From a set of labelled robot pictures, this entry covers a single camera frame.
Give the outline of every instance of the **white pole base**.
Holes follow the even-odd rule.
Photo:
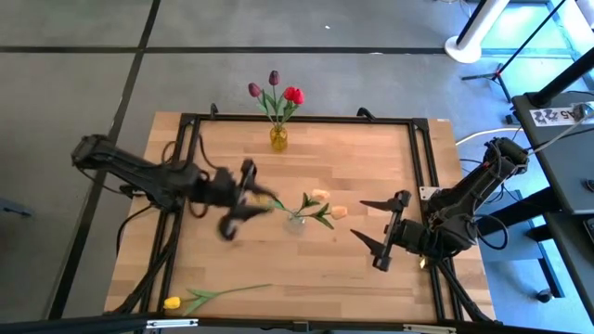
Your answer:
[[[460,50],[458,45],[456,45],[456,40],[458,40],[458,37],[453,36],[445,41],[445,52],[448,56],[452,57],[455,61],[464,64],[471,64],[481,58],[481,45],[468,45],[463,50]]]

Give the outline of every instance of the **glass vase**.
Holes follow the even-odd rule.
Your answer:
[[[293,235],[301,235],[305,230],[305,217],[298,217],[290,212],[285,222],[285,229]]]
[[[282,152],[287,148],[287,129],[283,126],[274,126],[270,129],[270,145],[276,152]]]

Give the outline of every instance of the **black desk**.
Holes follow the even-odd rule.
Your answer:
[[[546,226],[549,227],[590,320],[594,323],[594,245],[582,225],[584,219],[590,217],[562,212],[544,214]]]
[[[580,93],[563,93],[551,101],[551,108],[569,107],[572,103],[593,101],[594,96]],[[530,145],[538,146],[565,129],[567,126],[536,126],[530,113],[532,106],[525,96],[512,99],[515,116],[520,121]],[[573,132],[594,128],[594,124],[582,124]],[[545,225],[529,231],[529,237],[534,241],[554,238],[562,253],[567,269],[575,282],[577,290],[586,306],[590,319],[594,322],[594,308],[592,307],[594,287],[594,245],[588,240],[575,243],[577,236],[586,237],[586,230],[582,221],[583,214],[594,213],[594,192],[585,187],[587,179],[594,179],[594,131],[581,135],[574,135],[559,140],[537,154],[537,157],[550,186],[535,194],[521,199],[508,207],[500,209],[491,215],[499,218],[506,226],[525,222],[539,215],[544,215]],[[494,233],[501,226],[489,219],[478,221],[484,235]],[[563,297],[562,288],[552,270],[549,259],[543,251],[543,258],[539,260],[550,291],[556,298]]]

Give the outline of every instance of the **white stand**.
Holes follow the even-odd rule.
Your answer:
[[[457,44],[457,36],[445,41],[445,52],[455,61],[470,64],[481,58],[481,42],[510,0],[484,0],[478,13],[464,27],[466,31]]]

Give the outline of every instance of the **desk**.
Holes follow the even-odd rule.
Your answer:
[[[580,93],[562,93],[551,101],[552,108],[568,107],[572,103],[594,100],[594,96]],[[567,126],[536,126],[530,114],[531,109],[539,109],[530,104],[526,96],[513,98],[516,111],[514,114],[520,121],[531,146],[537,146],[550,140],[567,128]],[[574,129],[575,132],[590,129],[594,124],[582,124]],[[591,143],[594,142],[594,132],[574,135],[555,142],[535,155],[542,166],[550,186],[522,199],[504,209],[491,213],[507,226],[515,225],[530,218],[544,214],[546,225],[529,231],[531,238],[542,241],[554,238],[559,250],[563,250],[563,260],[576,285],[588,282],[588,277],[594,275],[594,262],[585,265],[586,260],[593,259],[594,245],[582,242],[577,248],[572,236],[584,227],[581,225],[583,216],[572,217],[572,214],[594,213],[594,193],[584,186],[584,180],[594,178],[594,155],[591,154]],[[479,221],[481,232],[490,234],[500,229],[489,221]],[[552,295],[563,297],[562,287],[552,270],[546,253],[540,261],[545,277],[549,283]],[[590,318],[594,322],[592,294],[585,289],[578,289],[580,297],[587,308]]]
[[[165,145],[175,140],[179,120],[179,113],[156,114],[145,159],[160,161]],[[187,298],[191,296],[187,288],[222,290],[270,283],[272,287],[224,295],[192,316],[435,322],[430,276],[420,270],[419,257],[393,248],[390,272],[380,272],[371,267],[367,247],[349,231],[354,228],[382,239],[390,214],[358,202],[388,199],[401,189],[413,193],[404,217],[421,221],[407,128],[289,122],[289,147],[274,153],[270,127],[268,122],[200,122],[212,163],[228,166],[238,175],[242,160],[251,157],[258,168],[257,182],[276,190],[287,206],[299,206],[303,192],[322,188],[330,192],[332,204],[348,208],[349,216],[334,222],[335,230],[309,221],[304,233],[295,236],[283,228],[286,213],[273,212],[251,219],[241,226],[235,241],[223,242],[215,227],[224,210],[211,208],[199,220],[184,214],[169,295]],[[461,173],[451,124],[430,120],[429,127],[440,186],[453,186]],[[195,157],[201,168],[207,168],[200,152]],[[428,179],[425,159],[422,167]],[[130,213],[146,205],[144,199],[135,199]],[[147,270],[157,217],[156,212],[148,212],[126,227],[106,310],[119,306]],[[478,247],[462,252],[455,266],[470,296],[494,317]],[[440,281],[446,314],[451,318],[446,281]],[[157,278],[154,286],[160,285]],[[157,309],[157,298],[155,289],[150,309]],[[183,311],[184,307],[167,314]]]

